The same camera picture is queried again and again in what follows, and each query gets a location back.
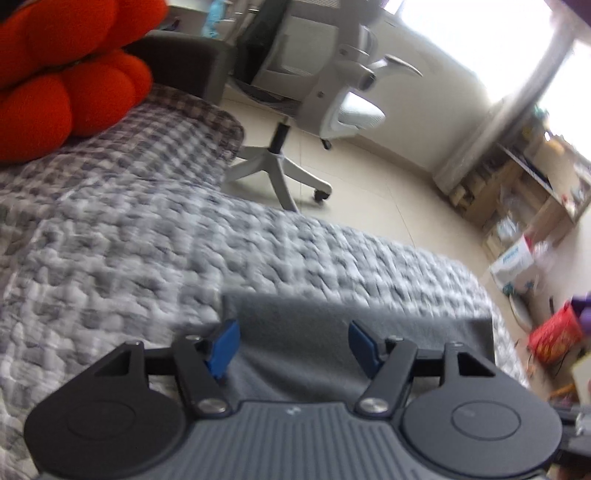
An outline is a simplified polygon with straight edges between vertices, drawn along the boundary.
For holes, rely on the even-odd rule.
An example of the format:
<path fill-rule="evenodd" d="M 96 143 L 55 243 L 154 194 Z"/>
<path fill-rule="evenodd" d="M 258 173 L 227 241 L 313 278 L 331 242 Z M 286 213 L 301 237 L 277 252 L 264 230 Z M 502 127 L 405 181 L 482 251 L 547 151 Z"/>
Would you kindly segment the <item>grey sweatshirt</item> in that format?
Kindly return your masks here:
<path fill-rule="evenodd" d="M 359 320 L 380 338 L 397 335 L 421 349 L 458 341 L 494 360 L 492 319 L 411 316 L 361 305 L 228 291 L 221 318 L 240 329 L 238 353 L 222 381 L 232 404 L 342 401 L 353 405 L 369 380 L 349 350 L 349 323 Z"/>

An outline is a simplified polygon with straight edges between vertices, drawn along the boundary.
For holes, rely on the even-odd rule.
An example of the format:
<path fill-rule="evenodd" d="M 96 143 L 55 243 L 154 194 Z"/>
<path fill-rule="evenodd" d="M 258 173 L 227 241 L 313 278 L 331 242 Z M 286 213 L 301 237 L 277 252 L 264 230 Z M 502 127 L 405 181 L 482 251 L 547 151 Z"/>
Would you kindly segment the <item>wooden shelf unit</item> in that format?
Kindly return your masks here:
<path fill-rule="evenodd" d="M 552 132 L 539 108 L 510 139 L 496 143 L 449 195 L 500 257 L 521 235 L 558 246 L 590 206 L 590 165 Z"/>

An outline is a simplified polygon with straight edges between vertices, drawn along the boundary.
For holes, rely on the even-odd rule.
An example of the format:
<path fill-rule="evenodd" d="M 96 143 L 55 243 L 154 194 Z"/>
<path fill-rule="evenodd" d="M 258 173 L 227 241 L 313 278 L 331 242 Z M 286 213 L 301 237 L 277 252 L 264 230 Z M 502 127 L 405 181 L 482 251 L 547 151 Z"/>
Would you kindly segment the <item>red flower-shaped cushion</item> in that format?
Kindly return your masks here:
<path fill-rule="evenodd" d="M 2 164 L 105 131 L 139 105 L 152 73 L 124 49 L 167 13 L 162 0 L 2 2 Z"/>

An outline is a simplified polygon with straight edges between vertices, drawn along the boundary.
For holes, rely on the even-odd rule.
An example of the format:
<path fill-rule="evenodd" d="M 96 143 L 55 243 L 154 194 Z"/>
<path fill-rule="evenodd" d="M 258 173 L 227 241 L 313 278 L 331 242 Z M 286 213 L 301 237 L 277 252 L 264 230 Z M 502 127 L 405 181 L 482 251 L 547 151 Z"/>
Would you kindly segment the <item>red bag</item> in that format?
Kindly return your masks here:
<path fill-rule="evenodd" d="M 528 337 L 528 350 L 543 366 L 558 362 L 585 337 L 571 300 Z"/>

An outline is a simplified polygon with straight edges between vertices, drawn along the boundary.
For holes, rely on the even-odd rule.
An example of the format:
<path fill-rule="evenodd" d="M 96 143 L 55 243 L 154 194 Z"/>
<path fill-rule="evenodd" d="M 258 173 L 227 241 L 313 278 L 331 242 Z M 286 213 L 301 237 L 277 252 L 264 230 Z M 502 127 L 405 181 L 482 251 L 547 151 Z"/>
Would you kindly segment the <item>white office chair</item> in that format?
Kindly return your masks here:
<path fill-rule="evenodd" d="M 420 71 L 391 54 L 372 58 L 377 39 L 370 27 L 383 13 L 382 1 L 341 1 L 335 6 L 318 1 L 236 4 L 224 37 L 236 53 L 230 83 L 250 100 L 282 114 L 283 120 L 277 123 L 269 145 L 240 148 L 239 162 L 226 171 L 226 182 L 266 173 L 280 206 L 289 211 L 297 211 L 297 203 L 288 179 L 311 187 L 317 202 L 329 199 L 332 185 L 291 161 L 283 144 L 290 127 L 297 126 L 331 149 L 332 140 L 353 137 L 385 121 L 385 113 L 363 99 L 362 93 L 391 75 Z M 317 73 L 290 69 L 283 63 L 291 17 L 337 30 L 331 56 Z"/>

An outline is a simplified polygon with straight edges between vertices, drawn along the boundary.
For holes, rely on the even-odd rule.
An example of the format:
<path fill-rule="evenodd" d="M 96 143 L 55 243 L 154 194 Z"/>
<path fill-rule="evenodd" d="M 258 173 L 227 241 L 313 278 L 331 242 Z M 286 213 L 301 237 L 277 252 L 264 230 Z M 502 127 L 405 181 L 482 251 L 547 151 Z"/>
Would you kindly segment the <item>white cardboard box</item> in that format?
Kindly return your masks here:
<path fill-rule="evenodd" d="M 506 296 L 531 290 L 536 281 L 537 266 L 528 237 L 522 235 L 490 265 L 489 272 Z"/>

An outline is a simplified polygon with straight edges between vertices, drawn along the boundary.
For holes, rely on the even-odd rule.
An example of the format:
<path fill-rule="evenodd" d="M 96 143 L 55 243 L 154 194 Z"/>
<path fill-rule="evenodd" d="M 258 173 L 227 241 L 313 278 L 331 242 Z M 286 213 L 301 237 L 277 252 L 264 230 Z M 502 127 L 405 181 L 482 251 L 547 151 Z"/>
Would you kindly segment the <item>grey checkered bed quilt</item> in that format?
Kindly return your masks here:
<path fill-rule="evenodd" d="M 492 322 L 494 359 L 526 381 L 503 318 L 461 263 L 226 196 L 231 114 L 170 87 L 105 132 L 1 173 L 1 475 L 30 479 L 34 404 L 117 344 L 215 323 L 235 288 Z"/>

